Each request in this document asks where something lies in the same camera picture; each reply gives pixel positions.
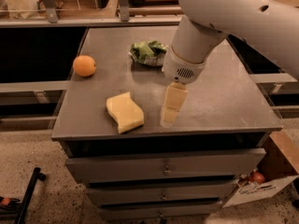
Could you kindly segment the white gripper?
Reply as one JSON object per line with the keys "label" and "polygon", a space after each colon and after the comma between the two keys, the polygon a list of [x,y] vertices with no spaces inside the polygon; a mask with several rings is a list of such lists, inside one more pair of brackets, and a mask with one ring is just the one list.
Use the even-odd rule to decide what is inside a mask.
{"label": "white gripper", "polygon": [[197,49],[171,46],[164,55],[163,71],[172,81],[165,90],[161,125],[171,127],[183,106],[188,91],[185,84],[193,83],[206,65],[206,55]]}

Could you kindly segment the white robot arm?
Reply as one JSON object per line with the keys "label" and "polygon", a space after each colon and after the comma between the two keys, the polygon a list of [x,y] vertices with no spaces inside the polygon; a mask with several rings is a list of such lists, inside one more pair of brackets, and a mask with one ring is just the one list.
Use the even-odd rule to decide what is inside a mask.
{"label": "white robot arm", "polygon": [[178,0],[183,17],[164,55],[166,88],[161,123],[171,126],[206,60],[227,35],[246,42],[299,77],[299,9],[270,0]]}

